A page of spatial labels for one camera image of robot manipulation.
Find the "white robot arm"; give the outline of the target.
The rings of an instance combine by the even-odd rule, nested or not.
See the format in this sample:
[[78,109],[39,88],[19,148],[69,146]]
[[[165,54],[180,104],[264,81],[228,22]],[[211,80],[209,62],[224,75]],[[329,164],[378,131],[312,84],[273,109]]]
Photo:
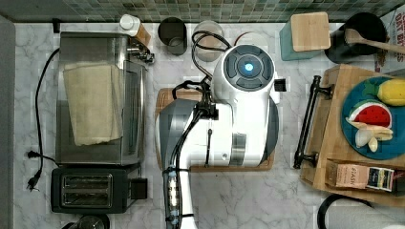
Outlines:
[[271,56],[254,45],[225,51],[209,82],[196,82],[200,100],[174,100],[156,119],[166,229],[197,229],[192,167],[257,167],[279,135],[276,72]]

